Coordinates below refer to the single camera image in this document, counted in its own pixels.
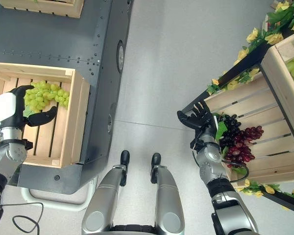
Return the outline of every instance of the red grapes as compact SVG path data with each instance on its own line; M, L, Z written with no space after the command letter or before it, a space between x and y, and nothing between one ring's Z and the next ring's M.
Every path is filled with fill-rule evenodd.
M220 139L220 147L223 150L226 146L229 148L225 155L225 159L232 163L246 165L250 160L255 159L252 155L249 146L252 145L252 140L259 139L264 130L262 126L246 128L244 131L239 129L241 125L235 118L237 115L225 115L221 120L227 127L227 131L223 133L223 138ZM228 164L228 167L238 168L238 165Z

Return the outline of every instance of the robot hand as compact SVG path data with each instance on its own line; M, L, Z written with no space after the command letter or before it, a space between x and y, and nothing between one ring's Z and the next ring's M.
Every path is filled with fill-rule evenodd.
M189 117L182 113L182 111L177 111L177 117L180 122L182 122L187 127L195 129L196 132L205 132L206 134L209 133L212 137L215 138L217 133L217 119L211 114L205 101L201 101L200 103L201 105L197 103L193 108L193 112L195 114L191 114Z
M197 151L197 153L204 147L205 143L201 139L201 136L209 136L206 138L206 142L215 142L215 137L217 133L217 118L212 115L209 107L205 101L201 101L201 104L195 104L191 116L187 116L182 113L182 111L177 111L177 117L184 125L195 129L195 138L190 144L190 148Z
M22 139L25 125L46 124L57 114L57 108L52 107L47 112L23 117L25 92L32 88L20 86L0 95L0 199L5 185L26 159L27 150L33 148L32 142Z
M216 234L257 234L257 225L253 217L234 190L221 164L220 147L215 140L217 119L204 101L200 103L201 105L195 105L195 114L191 114L190 117L181 111L177 112L177 116L184 125L195 129L195 139L191 142L191 148L197 151L197 156L193 154L193 157L215 209L211 217Z

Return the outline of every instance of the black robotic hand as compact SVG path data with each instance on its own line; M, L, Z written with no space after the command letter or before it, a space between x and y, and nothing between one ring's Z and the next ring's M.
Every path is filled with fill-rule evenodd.
M195 104L193 112L194 114L187 116L182 111L177 111L180 122L195 130L195 139L191 142L191 148L202 134L208 134L215 138L217 133L215 118L205 101Z

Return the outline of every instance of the white robotic hand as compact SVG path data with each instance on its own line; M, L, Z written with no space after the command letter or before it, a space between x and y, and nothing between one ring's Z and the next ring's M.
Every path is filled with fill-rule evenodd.
M46 124L57 114L57 108L52 107L47 112L23 117L25 92L32 88L20 86L0 95L0 199L5 185L17 167L25 161L27 150L33 147L32 142L22 139L25 125Z

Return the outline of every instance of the metal panel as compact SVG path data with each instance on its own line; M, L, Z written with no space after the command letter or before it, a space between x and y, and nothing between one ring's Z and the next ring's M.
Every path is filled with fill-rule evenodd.
M85 0L80 19L0 6L0 62L73 68L91 84L80 157L82 164L64 169L23 165L19 186L71 194L104 168L112 136L103 123L107 123L110 113L114 116L115 109L111 112L110 107L116 105L121 77L114 70L117 48L114 42L126 43L132 2ZM110 15L112 6L115 16ZM103 66L104 71L111 68L113 73L100 72ZM108 79L113 81L110 86L105 82ZM90 163L83 165L84 160ZM80 183L83 168L87 170L83 171L85 176ZM56 175L65 177L56 181Z

